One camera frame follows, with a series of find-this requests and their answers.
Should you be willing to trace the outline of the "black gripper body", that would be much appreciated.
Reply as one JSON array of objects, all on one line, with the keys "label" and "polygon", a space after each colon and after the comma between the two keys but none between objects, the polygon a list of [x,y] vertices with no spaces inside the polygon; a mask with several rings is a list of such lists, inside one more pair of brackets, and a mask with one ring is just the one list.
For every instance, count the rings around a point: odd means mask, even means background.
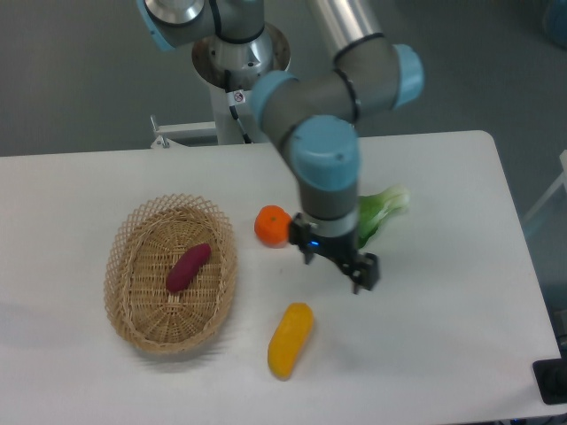
[{"label": "black gripper body", "polygon": [[358,274],[356,266],[358,249],[354,230],[330,237],[317,235],[310,228],[303,248],[306,265],[309,265],[315,256],[320,256],[334,263],[344,275],[352,277]]}]

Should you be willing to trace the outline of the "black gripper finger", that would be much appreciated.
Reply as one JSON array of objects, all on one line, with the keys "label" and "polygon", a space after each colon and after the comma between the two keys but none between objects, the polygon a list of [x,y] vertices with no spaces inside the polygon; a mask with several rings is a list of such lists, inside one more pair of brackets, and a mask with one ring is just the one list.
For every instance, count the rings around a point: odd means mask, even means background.
[{"label": "black gripper finger", "polygon": [[353,294],[361,290],[372,291],[380,279],[380,265],[377,255],[358,253],[349,266],[348,277],[352,282]]},{"label": "black gripper finger", "polygon": [[296,246],[303,255],[304,263],[309,265],[315,256],[315,246],[311,235],[311,224],[303,213],[296,213],[288,227],[289,244]]}]

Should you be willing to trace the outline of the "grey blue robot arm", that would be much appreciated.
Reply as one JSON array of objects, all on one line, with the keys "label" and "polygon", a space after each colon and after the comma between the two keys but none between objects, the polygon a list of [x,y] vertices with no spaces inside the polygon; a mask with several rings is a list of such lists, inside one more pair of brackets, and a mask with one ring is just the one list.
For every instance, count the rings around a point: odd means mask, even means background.
[{"label": "grey blue robot arm", "polygon": [[389,42],[365,1],[312,1],[309,9],[332,57],[330,73],[300,81],[290,53],[265,20],[261,1],[140,1],[139,13],[162,50],[189,44],[201,78],[222,90],[237,138],[264,135],[294,175],[301,210],[289,242],[305,260],[321,256],[355,290],[380,277],[376,255],[361,251],[355,123],[420,96],[416,52]]}]

